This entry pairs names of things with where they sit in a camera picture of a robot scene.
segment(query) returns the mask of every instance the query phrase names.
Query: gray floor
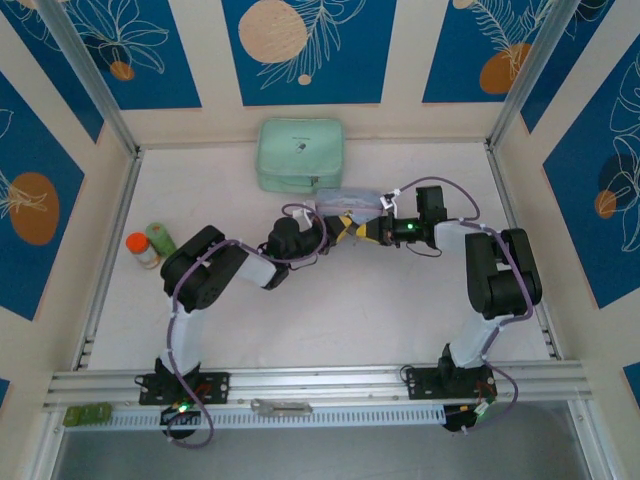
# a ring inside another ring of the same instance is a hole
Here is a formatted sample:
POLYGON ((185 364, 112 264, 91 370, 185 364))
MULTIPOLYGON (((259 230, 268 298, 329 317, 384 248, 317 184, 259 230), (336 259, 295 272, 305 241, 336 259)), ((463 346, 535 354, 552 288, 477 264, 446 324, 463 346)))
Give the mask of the gray floor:
POLYGON ((199 451, 159 432, 69 432, 57 480, 588 478, 566 407, 521 404, 464 437, 439 426, 220 430, 199 451))

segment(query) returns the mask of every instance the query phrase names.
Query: orange bottle cap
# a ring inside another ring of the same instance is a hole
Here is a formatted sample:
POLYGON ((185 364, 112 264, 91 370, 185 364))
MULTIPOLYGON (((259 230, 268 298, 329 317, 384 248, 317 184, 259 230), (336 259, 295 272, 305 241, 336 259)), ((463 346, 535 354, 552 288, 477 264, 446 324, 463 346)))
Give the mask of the orange bottle cap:
POLYGON ((149 239, 144 233, 135 232, 127 237, 126 245, 131 253, 144 253, 149 248, 149 239))

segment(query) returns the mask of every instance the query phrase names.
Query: mint green pouch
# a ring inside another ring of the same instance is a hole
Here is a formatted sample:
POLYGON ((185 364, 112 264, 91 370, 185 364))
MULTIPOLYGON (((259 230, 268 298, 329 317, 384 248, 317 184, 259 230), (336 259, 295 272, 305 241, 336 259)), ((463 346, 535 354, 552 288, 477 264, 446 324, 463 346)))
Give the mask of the mint green pouch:
POLYGON ((260 129, 256 170, 263 190, 337 188, 343 164, 344 131, 338 120, 272 118, 260 129))

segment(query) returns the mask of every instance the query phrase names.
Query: white table surface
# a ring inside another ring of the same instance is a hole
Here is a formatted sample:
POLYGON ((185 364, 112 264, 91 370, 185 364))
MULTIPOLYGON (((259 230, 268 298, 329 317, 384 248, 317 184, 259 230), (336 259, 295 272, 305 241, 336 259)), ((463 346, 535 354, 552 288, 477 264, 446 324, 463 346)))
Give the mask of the white table surface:
MULTIPOLYGON (((149 150, 125 226, 125 238, 153 221, 177 245, 211 224, 227 238, 266 241, 280 207, 304 195, 261 191, 255 144, 149 150)), ((388 191, 425 175, 459 182, 476 198, 481 220, 507 222, 477 143, 347 143, 344 186, 388 191)), ((444 186, 450 216, 472 213, 444 186)), ((399 200, 414 216, 415 196, 399 200)), ((471 315, 465 259, 418 257, 405 248, 346 238, 328 256, 267 292, 234 279, 207 310, 203 367, 295 367, 435 362, 471 315)), ((164 348, 169 306, 160 268, 144 270, 120 245, 89 363, 90 369, 151 369, 164 348)), ((494 360, 548 359, 536 319, 509 327, 494 344, 494 360)))

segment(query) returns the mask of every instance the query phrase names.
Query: metal latch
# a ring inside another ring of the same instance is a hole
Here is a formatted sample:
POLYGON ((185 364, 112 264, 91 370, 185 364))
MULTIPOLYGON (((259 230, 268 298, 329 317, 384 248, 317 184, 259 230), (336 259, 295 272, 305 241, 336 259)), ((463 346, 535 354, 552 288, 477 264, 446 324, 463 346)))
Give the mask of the metal latch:
POLYGON ((251 410, 262 417, 304 417, 313 413, 308 403, 270 402, 258 398, 251 400, 251 410))

